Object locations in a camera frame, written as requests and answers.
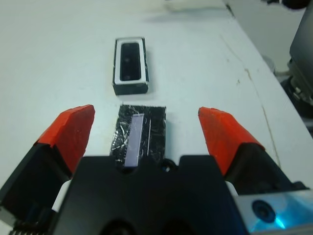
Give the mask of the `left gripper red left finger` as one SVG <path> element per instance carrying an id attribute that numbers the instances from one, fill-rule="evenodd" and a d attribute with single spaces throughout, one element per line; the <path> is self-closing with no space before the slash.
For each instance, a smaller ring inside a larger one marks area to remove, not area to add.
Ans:
<path id="1" fill-rule="evenodd" d="M 94 116 L 93 105 L 60 113 L 4 183 L 0 205 L 6 209 L 51 208 L 85 153 Z"/>

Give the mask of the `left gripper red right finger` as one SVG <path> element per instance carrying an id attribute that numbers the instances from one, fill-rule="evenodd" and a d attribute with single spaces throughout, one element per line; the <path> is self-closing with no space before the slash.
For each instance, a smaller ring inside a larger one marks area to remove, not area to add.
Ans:
<path id="1" fill-rule="evenodd" d="M 198 117 L 206 146 L 239 195 L 306 190 L 292 182 L 265 148 L 230 113 L 201 107 Z"/>

